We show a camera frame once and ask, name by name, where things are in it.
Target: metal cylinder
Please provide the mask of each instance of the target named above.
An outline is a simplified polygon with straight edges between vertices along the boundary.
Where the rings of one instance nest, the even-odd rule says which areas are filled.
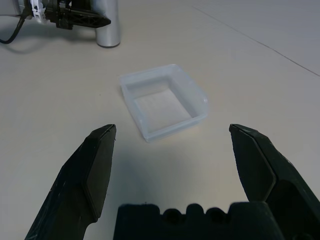
[[[111,48],[120,44],[118,0],[93,0],[92,9],[111,20],[111,24],[95,30],[96,43]]]

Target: white table surface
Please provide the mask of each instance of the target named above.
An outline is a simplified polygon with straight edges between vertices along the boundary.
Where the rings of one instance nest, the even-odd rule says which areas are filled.
[[[191,203],[228,211],[246,201],[231,123],[267,135],[320,197],[319,77],[213,19],[212,6],[203,13],[217,2],[119,0],[122,41],[113,49],[97,46],[90,29],[32,20],[0,46],[1,239],[24,239],[61,166],[106,124],[117,127],[111,177],[102,216],[86,240],[112,239],[124,203],[184,213]],[[16,22],[1,17],[0,38]],[[118,77],[172,63],[206,92],[209,114],[193,128],[146,143]]]

